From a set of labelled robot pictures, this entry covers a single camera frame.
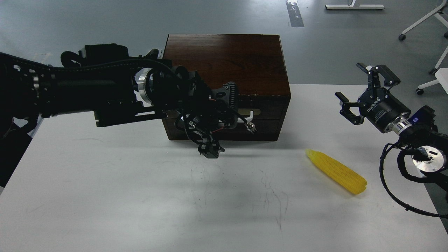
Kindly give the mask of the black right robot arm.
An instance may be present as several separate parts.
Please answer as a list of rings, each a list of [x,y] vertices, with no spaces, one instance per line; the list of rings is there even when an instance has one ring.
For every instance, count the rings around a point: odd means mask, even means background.
[[[354,125],[367,119],[381,133],[395,132],[402,148],[397,157],[398,168],[406,179],[419,183],[434,183],[447,190],[447,135],[438,132],[435,111],[425,105],[416,113],[400,102],[391,89],[400,79],[384,64],[367,66],[357,63],[367,74],[367,88],[356,102],[350,102],[341,92],[340,114]]]

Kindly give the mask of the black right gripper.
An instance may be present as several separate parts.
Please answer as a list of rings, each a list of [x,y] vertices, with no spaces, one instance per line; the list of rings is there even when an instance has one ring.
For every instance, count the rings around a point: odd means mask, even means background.
[[[375,126],[381,133],[390,132],[389,126],[398,117],[408,118],[411,110],[400,102],[386,88],[392,88],[401,83],[401,80],[384,64],[367,66],[364,63],[357,63],[356,66],[367,74],[367,89],[357,99],[358,102],[350,102],[341,92],[335,92],[339,99],[341,110],[339,111],[345,119],[353,125],[361,125],[364,118]],[[359,107],[360,115],[355,115],[350,109]]]

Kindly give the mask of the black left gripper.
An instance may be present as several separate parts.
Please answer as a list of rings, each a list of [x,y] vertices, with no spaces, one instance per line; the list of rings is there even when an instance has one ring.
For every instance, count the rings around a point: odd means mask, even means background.
[[[219,158],[225,148],[219,140],[211,141],[210,138],[218,131],[237,127],[240,116],[237,111],[237,85],[228,82],[221,88],[211,89],[203,81],[178,81],[175,88],[175,110],[178,113],[175,128],[182,131],[188,139],[193,138],[193,133],[203,139],[197,145],[197,151],[202,156]]]

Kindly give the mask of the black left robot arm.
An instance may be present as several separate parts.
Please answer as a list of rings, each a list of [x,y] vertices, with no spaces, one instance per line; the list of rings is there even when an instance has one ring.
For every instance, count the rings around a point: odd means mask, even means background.
[[[5,188],[37,128],[39,118],[92,111],[98,127],[164,119],[177,111],[184,131],[206,158],[224,149],[214,132],[238,119],[237,86],[211,89],[200,75],[153,49],[130,56],[118,44],[85,45],[61,54],[62,67],[1,53],[1,187]]]

